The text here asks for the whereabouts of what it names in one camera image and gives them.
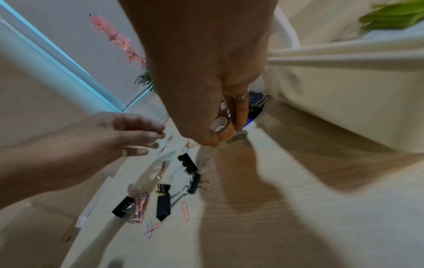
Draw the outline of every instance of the hand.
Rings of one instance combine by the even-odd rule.
[[[11,147],[23,162],[23,177],[42,180],[47,190],[79,184],[122,156],[142,156],[158,148],[163,124],[129,113],[99,113],[48,136]],[[34,184],[41,181],[32,180]]]
[[[209,129],[224,96],[235,130],[243,96],[265,65],[277,0],[121,0],[146,52],[156,91],[181,135],[216,146]]]

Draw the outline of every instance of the silver ring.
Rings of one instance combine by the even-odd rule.
[[[246,94],[244,94],[243,96],[233,96],[233,98],[241,100],[241,99],[244,99],[248,94],[249,92],[246,92]]]

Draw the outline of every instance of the light wood tabletop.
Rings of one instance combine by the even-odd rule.
[[[166,125],[166,139],[174,138],[161,141],[167,147],[159,155],[126,160],[63,268],[423,266],[423,156],[395,152],[272,99],[246,139],[189,150],[210,186],[180,200],[148,239],[146,222],[159,222],[156,193],[140,225],[111,211],[129,184],[151,191],[163,161],[163,180],[174,176],[171,194],[188,184],[188,174],[174,173],[187,139],[171,120]]]

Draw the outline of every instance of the gray wall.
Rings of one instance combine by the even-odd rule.
[[[143,56],[141,43],[117,0],[6,2],[124,104],[143,92],[142,86],[134,85],[141,74],[140,66],[128,63],[124,51],[91,26],[89,13],[105,17],[131,39],[137,53]]]

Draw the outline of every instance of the wooden table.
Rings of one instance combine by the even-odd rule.
[[[173,174],[186,139],[168,121],[174,139],[160,155],[126,160],[62,267],[423,267],[423,156],[274,100],[247,131],[245,140],[189,151],[210,187],[184,197],[188,223],[181,200],[148,239],[146,220],[129,224],[111,211],[129,184],[151,190],[164,160],[171,194],[188,183]],[[145,215],[153,223],[156,198]]]

